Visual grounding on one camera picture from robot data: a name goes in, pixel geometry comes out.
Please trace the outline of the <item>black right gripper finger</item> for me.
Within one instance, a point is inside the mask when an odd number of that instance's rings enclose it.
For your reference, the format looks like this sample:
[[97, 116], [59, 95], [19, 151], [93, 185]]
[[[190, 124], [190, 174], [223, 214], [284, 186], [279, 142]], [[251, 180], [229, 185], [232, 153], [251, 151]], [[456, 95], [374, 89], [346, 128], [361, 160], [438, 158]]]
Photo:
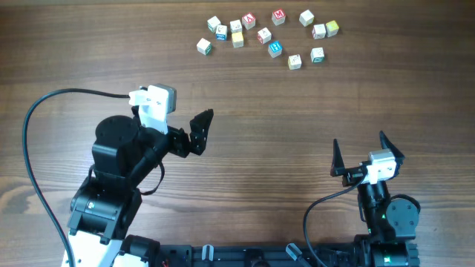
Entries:
[[346, 168], [344, 166], [344, 160], [341, 155], [341, 150], [339, 148], [338, 140], [333, 140], [333, 153], [332, 153], [332, 164], [330, 169], [330, 175], [332, 177], [343, 176], [346, 174]]
[[405, 155], [388, 139], [384, 131], [379, 131], [379, 139], [383, 149], [390, 149], [397, 163], [403, 163]]

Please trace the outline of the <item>blue top block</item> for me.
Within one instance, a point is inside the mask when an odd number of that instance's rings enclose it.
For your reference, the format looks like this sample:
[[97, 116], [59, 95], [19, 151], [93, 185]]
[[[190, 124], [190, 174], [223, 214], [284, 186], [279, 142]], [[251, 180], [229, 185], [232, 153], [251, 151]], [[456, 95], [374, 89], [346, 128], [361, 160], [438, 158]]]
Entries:
[[272, 58], [280, 56], [282, 54], [283, 48], [279, 41], [270, 43], [268, 46], [268, 53]]

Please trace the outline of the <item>red letter M block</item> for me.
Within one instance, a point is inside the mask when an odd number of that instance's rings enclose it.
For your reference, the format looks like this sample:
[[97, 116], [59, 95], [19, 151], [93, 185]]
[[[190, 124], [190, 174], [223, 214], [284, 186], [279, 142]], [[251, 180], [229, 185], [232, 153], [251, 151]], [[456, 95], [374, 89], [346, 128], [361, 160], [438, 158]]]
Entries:
[[275, 26], [281, 25], [286, 20], [286, 14], [283, 9], [274, 10], [272, 12], [272, 22]]

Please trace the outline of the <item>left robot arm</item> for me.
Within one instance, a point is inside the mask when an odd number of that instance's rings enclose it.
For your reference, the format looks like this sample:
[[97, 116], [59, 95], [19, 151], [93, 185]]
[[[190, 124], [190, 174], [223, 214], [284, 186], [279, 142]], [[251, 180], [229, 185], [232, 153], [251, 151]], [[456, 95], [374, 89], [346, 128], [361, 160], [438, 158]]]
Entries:
[[161, 133], [133, 116], [110, 116], [96, 127], [94, 164], [71, 200], [68, 221], [70, 251], [64, 266], [167, 266], [160, 243], [128, 234], [142, 203], [138, 186], [166, 154], [182, 158], [206, 149], [214, 112], [208, 109], [191, 121], [191, 133], [167, 128]]

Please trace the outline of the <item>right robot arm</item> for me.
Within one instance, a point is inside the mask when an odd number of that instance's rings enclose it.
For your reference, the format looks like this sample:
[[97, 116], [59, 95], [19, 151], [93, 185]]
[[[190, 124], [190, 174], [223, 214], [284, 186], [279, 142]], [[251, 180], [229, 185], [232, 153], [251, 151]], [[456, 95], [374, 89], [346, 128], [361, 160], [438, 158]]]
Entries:
[[382, 131], [379, 140], [381, 149], [353, 168], [344, 165], [338, 141], [333, 141], [330, 175], [341, 177], [344, 187], [357, 189], [360, 219], [368, 230], [355, 236], [353, 262], [356, 266], [419, 266], [413, 241], [421, 206], [408, 195], [389, 193], [387, 181], [399, 175], [405, 156]]

